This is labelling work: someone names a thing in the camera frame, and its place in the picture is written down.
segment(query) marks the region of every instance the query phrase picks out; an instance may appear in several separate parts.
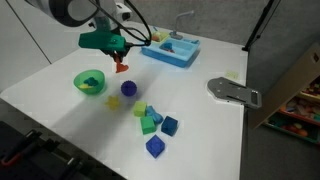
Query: gray floor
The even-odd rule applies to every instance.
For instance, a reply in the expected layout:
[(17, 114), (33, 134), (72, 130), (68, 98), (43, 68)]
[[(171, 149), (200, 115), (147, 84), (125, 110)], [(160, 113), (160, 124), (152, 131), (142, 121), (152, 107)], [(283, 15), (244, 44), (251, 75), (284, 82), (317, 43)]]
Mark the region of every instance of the gray floor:
[[(241, 180), (320, 179), (320, 146), (265, 126), (255, 130), (248, 129), (246, 128), (246, 119), (242, 145)], [(41, 131), (44, 139), (51, 138), (62, 141), (59, 146), (61, 150), (73, 155), (81, 154), (81, 151), (76, 147), (63, 141), (51, 131), (13, 108), (0, 120), (22, 133), (27, 133), (30, 129)]]

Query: green block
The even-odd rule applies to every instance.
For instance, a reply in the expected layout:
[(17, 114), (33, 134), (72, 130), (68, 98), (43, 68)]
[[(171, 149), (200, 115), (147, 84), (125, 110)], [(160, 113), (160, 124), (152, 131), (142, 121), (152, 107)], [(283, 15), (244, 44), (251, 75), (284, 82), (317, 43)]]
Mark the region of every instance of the green block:
[(146, 115), (147, 103), (142, 101), (137, 101), (134, 104), (133, 114), (138, 117), (144, 117)]
[(143, 134), (149, 134), (156, 131), (156, 125), (151, 116), (140, 118), (141, 129)]

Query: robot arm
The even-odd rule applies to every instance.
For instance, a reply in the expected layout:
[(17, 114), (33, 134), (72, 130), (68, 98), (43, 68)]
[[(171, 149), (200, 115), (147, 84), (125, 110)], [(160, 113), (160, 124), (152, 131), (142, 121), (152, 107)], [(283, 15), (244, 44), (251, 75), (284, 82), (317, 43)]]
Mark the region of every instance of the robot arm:
[[(120, 16), (117, 13), (119, 5), (117, 6), (114, 0), (25, 1), (68, 27), (78, 27), (93, 19), (93, 26), (96, 30), (80, 35), (79, 46), (82, 48), (100, 49), (113, 57), (115, 61), (122, 62), (122, 58), (133, 46), (121, 36), (121, 27), (118, 26), (119, 23), (115, 22), (119, 20)], [(144, 45), (150, 45), (150, 39), (144, 40)]]

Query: toy sink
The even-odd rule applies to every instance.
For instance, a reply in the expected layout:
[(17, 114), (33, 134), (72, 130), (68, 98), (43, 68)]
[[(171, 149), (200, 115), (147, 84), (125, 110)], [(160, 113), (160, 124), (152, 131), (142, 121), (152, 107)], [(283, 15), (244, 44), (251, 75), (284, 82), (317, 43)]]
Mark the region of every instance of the toy sink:
[(169, 37), (163, 43), (151, 43), (148, 47), (142, 47), (142, 54), (178, 67), (186, 67), (199, 44), (199, 41)]

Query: green bowl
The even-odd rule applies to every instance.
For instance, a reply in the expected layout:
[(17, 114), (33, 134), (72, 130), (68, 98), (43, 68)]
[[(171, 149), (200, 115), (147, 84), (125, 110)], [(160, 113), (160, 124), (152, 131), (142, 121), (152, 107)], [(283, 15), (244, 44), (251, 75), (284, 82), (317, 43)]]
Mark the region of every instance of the green bowl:
[[(89, 78), (94, 78), (97, 81), (97, 85), (89, 86), (84, 83)], [(99, 70), (88, 70), (78, 74), (74, 80), (73, 84), (85, 94), (98, 94), (104, 87), (105, 78), (103, 72)]]

